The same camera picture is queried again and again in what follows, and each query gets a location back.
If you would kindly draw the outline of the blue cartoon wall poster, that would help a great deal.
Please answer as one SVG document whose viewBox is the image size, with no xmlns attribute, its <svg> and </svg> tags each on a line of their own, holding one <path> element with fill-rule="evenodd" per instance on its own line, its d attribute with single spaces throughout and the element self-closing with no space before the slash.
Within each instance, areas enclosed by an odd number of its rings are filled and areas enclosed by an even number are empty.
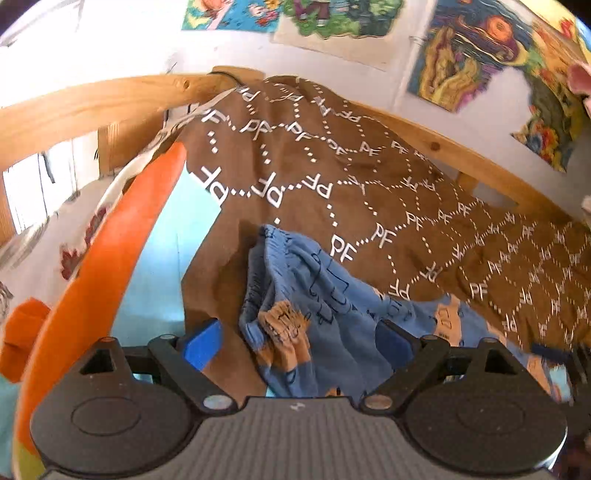
<svg viewBox="0 0 591 480">
<path fill-rule="evenodd" d="M 282 8 L 280 0 L 192 0 L 182 29 L 273 33 Z"/>
</svg>

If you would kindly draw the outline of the swirly colourful wall poster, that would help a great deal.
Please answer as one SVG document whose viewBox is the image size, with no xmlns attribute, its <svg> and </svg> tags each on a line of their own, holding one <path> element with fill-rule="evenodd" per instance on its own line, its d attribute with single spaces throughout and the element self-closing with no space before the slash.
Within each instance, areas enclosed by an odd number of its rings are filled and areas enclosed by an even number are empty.
<svg viewBox="0 0 591 480">
<path fill-rule="evenodd" d="M 506 68 L 525 70 L 532 22 L 502 1 L 439 1 L 408 91 L 452 113 Z"/>
</svg>

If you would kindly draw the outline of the floral wall poster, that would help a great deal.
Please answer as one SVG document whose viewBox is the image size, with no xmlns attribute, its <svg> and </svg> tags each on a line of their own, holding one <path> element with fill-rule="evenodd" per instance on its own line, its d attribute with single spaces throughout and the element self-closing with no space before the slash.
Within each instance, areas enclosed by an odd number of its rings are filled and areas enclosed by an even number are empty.
<svg viewBox="0 0 591 480">
<path fill-rule="evenodd" d="M 524 76 L 530 87 L 527 123 L 512 137 L 553 169 L 566 172 L 576 140 L 589 123 L 582 96 L 568 86 L 568 69 L 590 58 L 582 23 L 558 1 L 525 1 L 533 14 Z"/>
</svg>

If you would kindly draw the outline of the colourful striped bed sheet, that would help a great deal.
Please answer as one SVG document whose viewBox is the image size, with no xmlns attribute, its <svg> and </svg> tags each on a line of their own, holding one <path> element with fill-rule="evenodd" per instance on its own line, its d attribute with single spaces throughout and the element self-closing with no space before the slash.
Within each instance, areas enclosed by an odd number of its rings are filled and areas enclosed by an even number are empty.
<svg viewBox="0 0 591 480">
<path fill-rule="evenodd" d="M 158 156 L 102 220 L 76 276 L 50 307 L 29 298 L 1 327 L 1 476 L 42 466 L 33 410 L 98 339 L 137 345 L 184 331 L 181 280 L 221 211 L 181 142 Z"/>
</svg>

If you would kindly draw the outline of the pink hanging garment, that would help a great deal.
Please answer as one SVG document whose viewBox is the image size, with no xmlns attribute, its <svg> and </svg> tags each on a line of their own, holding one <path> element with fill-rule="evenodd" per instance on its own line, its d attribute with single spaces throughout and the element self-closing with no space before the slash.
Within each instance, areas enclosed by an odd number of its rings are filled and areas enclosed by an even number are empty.
<svg viewBox="0 0 591 480">
<path fill-rule="evenodd" d="M 567 84 L 569 89 L 576 95 L 583 95 L 583 105 L 588 115 L 591 115 L 591 72 L 587 63 L 576 62 L 568 67 Z"/>
</svg>

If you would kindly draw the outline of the green cartoon wall poster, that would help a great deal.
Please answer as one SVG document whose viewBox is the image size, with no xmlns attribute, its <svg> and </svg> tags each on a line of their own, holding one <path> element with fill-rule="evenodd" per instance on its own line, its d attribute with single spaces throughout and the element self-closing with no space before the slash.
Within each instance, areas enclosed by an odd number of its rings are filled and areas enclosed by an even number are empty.
<svg viewBox="0 0 591 480">
<path fill-rule="evenodd" d="M 285 1 L 273 41 L 385 71 L 403 0 Z"/>
</svg>

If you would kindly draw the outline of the wooden bed frame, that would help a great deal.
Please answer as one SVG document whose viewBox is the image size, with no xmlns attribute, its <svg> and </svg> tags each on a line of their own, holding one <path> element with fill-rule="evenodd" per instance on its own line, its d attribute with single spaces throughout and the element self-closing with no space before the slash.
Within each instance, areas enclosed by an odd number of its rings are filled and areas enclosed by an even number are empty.
<svg viewBox="0 0 591 480">
<path fill-rule="evenodd" d="M 75 86 L 1 112 L 1 164 L 128 120 L 193 112 L 141 139 L 82 234 L 84 257 L 134 179 L 175 142 L 221 211 L 197 253 L 304 235 L 351 265 L 382 254 L 563 253 L 580 227 L 534 188 L 442 136 L 294 75 L 158 75 Z"/>
</svg>

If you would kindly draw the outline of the blue truck print pants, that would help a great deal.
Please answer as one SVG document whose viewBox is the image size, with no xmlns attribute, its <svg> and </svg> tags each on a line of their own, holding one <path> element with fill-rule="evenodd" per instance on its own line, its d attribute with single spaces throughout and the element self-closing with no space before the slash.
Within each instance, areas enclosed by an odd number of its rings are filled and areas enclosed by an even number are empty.
<svg viewBox="0 0 591 480">
<path fill-rule="evenodd" d="M 498 339 L 553 399 L 572 397 L 565 367 L 525 353 L 456 296 L 419 302 L 388 296 L 349 274 L 314 240 L 270 225 L 259 229 L 238 325 L 270 396 L 360 400 L 414 357 L 389 323 L 453 347 Z"/>
</svg>

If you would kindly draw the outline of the brown PF pattern blanket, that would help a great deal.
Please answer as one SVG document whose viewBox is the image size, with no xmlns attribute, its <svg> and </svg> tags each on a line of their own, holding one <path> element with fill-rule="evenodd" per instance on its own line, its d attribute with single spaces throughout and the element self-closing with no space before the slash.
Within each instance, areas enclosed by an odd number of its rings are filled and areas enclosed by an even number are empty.
<svg viewBox="0 0 591 480">
<path fill-rule="evenodd" d="M 493 337 L 545 389 L 533 349 L 590 341 L 590 235 L 495 208 L 375 115 L 294 77 L 242 86 L 176 148 L 220 212 L 188 267 L 188 321 L 221 321 L 206 366 L 237 400 L 360 396 L 414 336 Z"/>
</svg>

